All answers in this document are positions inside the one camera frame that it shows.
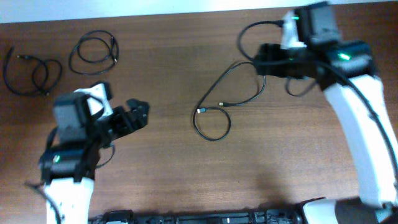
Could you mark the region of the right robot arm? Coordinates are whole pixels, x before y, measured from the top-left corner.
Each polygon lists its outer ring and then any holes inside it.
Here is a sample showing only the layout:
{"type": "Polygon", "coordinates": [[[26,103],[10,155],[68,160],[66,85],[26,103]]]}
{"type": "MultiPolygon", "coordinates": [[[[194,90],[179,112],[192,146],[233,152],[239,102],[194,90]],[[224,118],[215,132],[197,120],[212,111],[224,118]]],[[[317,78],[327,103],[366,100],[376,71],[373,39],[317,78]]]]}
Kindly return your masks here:
{"type": "Polygon", "coordinates": [[[300,223],[395,223],[397,138],[384,102],[383,84],[369,45],[346,42],[332,6],[319,2],[289,11],[277,21],[280,44],[264,44],[253,57],[257,72],[312,78],[336,113],[356,168],[356,198],[300,203],[300,223]]]}

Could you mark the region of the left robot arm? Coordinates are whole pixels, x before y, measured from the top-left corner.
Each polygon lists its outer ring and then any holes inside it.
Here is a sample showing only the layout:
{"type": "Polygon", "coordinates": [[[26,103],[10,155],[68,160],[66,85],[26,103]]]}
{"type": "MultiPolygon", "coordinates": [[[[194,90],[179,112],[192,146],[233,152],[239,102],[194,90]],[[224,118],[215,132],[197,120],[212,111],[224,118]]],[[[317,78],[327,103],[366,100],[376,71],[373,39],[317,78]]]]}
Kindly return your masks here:
{"type": "Polygon", "coordinates": [[[127,100],[105,114],[105,99],[84,92],[59,96],[53,113],[57,126],[39,159],[47,223],[87,223],[100,149],[148,124],[150,106],[127,100]]]}

